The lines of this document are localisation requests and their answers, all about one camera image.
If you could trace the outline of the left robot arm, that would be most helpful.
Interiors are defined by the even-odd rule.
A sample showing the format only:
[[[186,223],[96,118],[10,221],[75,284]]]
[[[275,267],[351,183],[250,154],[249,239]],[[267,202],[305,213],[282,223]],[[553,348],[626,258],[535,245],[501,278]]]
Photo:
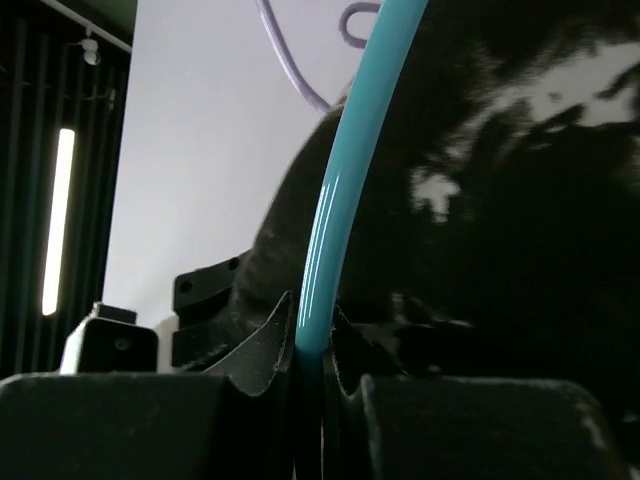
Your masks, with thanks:
[[[172,336],[171,358],[175,371],[203,371],[230,351],[218,321],[227,314],[234,278],[247,254],[175,278],[173,311],[178,327]]]

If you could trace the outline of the teal plastic hanger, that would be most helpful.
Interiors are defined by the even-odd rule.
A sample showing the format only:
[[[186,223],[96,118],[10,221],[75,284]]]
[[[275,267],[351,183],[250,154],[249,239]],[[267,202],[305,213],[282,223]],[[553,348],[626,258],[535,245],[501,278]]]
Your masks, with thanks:
[[[295,333],[294,466],[322,476],[323,356],[349,236],[396,84],[426,10],[386,1],[364,49],[329,155],[307,249]]]

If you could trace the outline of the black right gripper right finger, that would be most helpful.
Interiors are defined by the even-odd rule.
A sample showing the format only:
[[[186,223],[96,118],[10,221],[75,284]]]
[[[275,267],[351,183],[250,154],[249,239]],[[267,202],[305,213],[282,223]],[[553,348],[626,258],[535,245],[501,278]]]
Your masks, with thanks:
[[[581,384],[450,327],[407,372],[336,311],[324,358],[327,479],[626,479],[629,439]]]

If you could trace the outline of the black white patterned trousers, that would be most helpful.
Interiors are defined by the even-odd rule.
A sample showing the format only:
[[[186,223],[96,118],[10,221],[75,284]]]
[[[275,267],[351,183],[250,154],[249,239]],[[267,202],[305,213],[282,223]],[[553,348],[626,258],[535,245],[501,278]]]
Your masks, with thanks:
[[[639,475],[639,5],[432,1],[334,312],[407,372],[426,329],[581,384]]]

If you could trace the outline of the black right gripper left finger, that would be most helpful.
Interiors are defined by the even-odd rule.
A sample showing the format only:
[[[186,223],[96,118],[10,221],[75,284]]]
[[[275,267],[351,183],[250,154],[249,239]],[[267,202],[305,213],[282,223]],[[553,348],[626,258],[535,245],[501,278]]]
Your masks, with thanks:
[[[289,479],[289,295],[199,373],[17,375],[1,384],[5,479]]]

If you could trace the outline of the lilac plastic hanger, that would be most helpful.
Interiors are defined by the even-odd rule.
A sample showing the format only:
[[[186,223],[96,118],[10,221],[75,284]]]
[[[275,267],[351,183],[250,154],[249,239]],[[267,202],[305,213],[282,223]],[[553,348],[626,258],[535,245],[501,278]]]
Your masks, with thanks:
[[[299,70],[277,21],[271,2],[268,0],[256,0],[255,4],[271,47],[294,89],[317,111],[322,113],[330,111],[331,105],[309,84]],[[381,5],[379,3],[369,1],[356,1],[347,5],[338,21],[338,31],[343,42],[351,48],[363,50],[368,40],[353,35],[349,31],[349,21],[358,14],[377,14],[380,8]]]

